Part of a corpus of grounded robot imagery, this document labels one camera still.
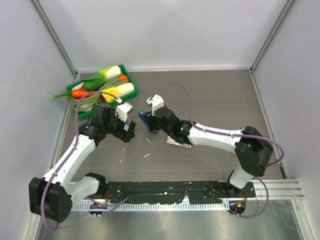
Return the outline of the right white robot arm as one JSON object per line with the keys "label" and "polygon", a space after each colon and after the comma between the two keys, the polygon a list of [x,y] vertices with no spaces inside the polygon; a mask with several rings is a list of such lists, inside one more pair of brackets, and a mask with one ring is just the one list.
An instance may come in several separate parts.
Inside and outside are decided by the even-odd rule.
{"label": "right white robot arm", "polygon": [[236,155],[239,166],[231,172],[225,186],[226,193],[233,198],[243,193],[253,177],[264,175],[274,151],[268,141],[255,138],[261,134],[252,126],[235,131],[207,127],[180,120],[166,106],[142,115],[150,132],[163,131],[178,144],[209,146]]}

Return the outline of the blue black stapler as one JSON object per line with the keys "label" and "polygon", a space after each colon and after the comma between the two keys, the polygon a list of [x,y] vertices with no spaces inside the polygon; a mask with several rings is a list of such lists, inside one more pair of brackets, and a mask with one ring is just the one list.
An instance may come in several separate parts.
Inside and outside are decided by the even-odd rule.
{"label": "blue black stapler", "polygon": [[[142,120],[142,122],[148,127],[147,120],[145,119],[145,112],[142,110],[138,113],[139,118]],[[157,134],[159,131],[158,130],[152,130],[153,134]]]}

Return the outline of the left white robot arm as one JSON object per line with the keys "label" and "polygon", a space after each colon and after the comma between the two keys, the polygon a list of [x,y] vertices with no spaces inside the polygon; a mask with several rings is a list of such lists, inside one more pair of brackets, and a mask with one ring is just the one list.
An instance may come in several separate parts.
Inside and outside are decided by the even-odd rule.
{"label": "left white robot arm", "polygon": [[127,124],[132,110],[133,106],[128,102],[117,107],[94,107],[90,121],[78,127],[77,135],[59,161],[43,177],[30,181],[31,213],[62,223],[79,201],[89,196],[100,200],[106,195],[106,178],[100,174],[90,172],[76,183],[71,181],[84,160],[107,135],[124,143],[134,138],[136,123]]}

